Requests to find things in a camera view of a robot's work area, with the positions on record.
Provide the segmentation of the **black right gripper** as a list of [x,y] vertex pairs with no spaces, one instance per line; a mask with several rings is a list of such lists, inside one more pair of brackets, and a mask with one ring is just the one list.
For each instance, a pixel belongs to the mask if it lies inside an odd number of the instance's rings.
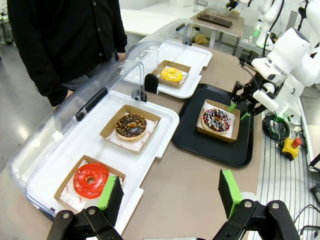
[[240,114],[240,119],[243,120],[248,116],[256,116],[260,114],[263,111],[263,105],[253,98],[253,94],[262,88],[262,83],[263,77],[260,74],[255,74],[245,85],[240,81],[236,81],[230,94],[231,104],[228,111],[231,112],[236,108],[239,101],[239,95],[237,92],[243,89],[241,99],[246,103],[246,109]]

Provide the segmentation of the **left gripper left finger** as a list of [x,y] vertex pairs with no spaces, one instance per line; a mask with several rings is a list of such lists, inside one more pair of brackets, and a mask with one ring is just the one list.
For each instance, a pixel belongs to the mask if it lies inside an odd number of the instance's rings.
[[70,210],[59,211],[48,233],[48,240],[121,240],[115,229],[123,189],[120,178],[108,178],[98,203],[75,214]]

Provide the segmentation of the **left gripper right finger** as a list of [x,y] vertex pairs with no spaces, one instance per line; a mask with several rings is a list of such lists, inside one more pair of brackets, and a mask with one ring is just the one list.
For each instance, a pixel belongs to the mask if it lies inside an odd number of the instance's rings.
[[244,198],[230,169],[220,170],[218,191],[227,221],[213,237],[215,240],[241,240],[250,231],[263,240],[300,239],[286,204],[273,200],[263,205]]

